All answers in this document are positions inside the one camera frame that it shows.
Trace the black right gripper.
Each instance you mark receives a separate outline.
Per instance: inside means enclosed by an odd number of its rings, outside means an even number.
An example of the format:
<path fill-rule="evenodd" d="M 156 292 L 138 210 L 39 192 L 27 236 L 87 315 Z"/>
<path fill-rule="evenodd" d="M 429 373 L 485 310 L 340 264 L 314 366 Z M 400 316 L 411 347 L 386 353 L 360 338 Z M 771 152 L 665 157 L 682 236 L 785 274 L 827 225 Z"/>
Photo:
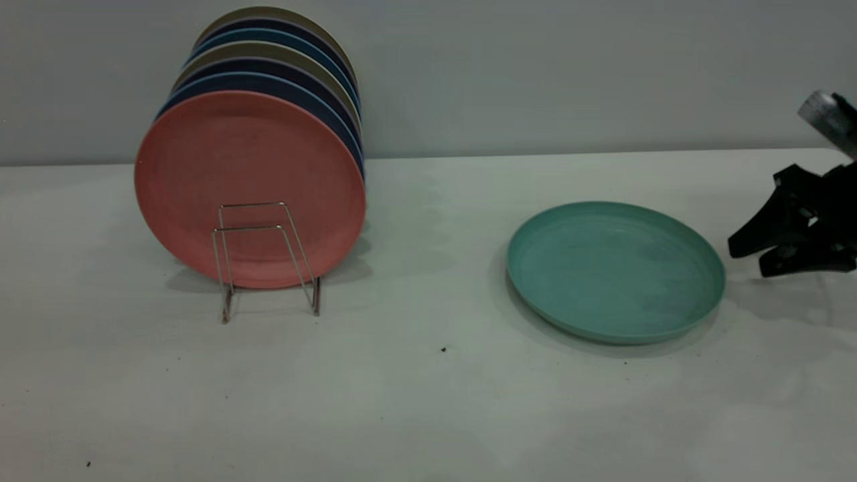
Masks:
<path fill-rule="evenodd" d="M 856 165 L 818 175 L 799 165 L 775 174 L 775 188 L 758 213 L 728 239 L 732 258 L 760 256 L 760 274 L 852 272 L 856 256 Z M 810 228 L 835 243 L 811 243 Z"/>

